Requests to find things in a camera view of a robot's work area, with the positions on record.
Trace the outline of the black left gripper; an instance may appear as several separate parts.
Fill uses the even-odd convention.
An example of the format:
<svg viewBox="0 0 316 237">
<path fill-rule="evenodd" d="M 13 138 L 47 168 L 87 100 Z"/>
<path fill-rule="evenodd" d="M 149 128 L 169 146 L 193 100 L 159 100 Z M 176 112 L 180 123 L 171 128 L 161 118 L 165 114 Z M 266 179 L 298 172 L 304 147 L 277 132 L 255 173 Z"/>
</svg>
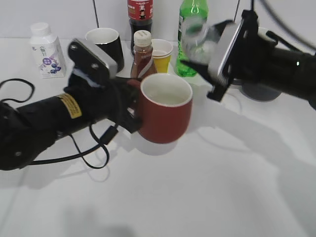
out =
<svg viewBox="0 0 316 237">
<path fill-rule="evenodd" d="M 115 77 L 98 85 L 80 70 L 73 70 L 64 92 L 78 103 L 88 123 L 109 119 L 134 133 L 141 128 L 141 119 L 128 111 L 138 98 L 136 88 L 127 82 L 131 78 Z"/>
</svg>

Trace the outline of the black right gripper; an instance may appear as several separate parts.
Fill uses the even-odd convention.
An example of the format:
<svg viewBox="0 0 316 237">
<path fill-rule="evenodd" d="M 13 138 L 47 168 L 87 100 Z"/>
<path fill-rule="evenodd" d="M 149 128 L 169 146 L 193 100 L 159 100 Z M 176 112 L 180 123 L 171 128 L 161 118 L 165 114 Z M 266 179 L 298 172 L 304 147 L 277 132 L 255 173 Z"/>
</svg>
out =
<svg viewBox="0 0 316 237">
<path fill-rule="evenodd" d="M 259 29 L 258 15 L 255 11 L 244 10 L 241 14 L 241 20 L 244 20 L 244 25 L 230 61 L 229 78 L 220 79 L 211 76 L 206 64 L 187 60 L 180 61 L 194 69 L 206 82 L 213 86 L 213 89 L 207 94 L 207 97 L 211 100 L 222 101 L 232 80 L 240 74 L 245 73 L 246 75 L 242 76 L 241 79 L 247 80 L 251 75 L 258 72 L 269 50 L 277 45 L 277 41 L 268 37 L 265 30 Z"/>
</svg>

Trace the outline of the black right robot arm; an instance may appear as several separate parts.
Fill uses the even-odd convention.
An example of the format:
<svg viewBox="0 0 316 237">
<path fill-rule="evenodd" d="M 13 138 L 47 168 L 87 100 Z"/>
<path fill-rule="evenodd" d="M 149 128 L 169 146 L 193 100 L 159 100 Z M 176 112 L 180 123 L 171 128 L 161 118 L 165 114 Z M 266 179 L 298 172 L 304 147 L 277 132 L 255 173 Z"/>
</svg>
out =
<svg viewBox="0 0 316 237">
<path fill-rule="evenodd" d="M 235 79 L 258 84 L 316 105 L 316 58 L 298 50 L 277 48 L 259 34 L 258 16 L 244 10 L 239 23 L 226 20 L 209 26 L 201 17 L 182 22 L 183 63 L 213 89 L 207 97 L 221 101 Z"/>
</svg>

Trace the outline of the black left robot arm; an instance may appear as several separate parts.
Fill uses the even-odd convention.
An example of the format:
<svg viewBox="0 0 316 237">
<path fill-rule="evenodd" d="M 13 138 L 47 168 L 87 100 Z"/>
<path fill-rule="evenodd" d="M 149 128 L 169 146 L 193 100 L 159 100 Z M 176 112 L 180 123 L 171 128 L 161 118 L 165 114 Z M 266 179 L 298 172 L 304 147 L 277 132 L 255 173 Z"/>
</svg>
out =
<svg viewBox="0 0 316 237">
<path fill-rule="evenodd" d="M 130 133 L 140 129 L 141 120 L 128 111 L 137 98 L 131 79 L 117 77 L 97 85 L 72 72 L 62 94 L 19 108 L 9 106 L 7 99 L 1 100 L 1 170 L 38 165 L 37 156 L 57 140 L 108 119 L 113 125 L 101 137 L 93 135 L 95 148 L 105 149 L 117 135 L 118 127 Z"/>
</svg>

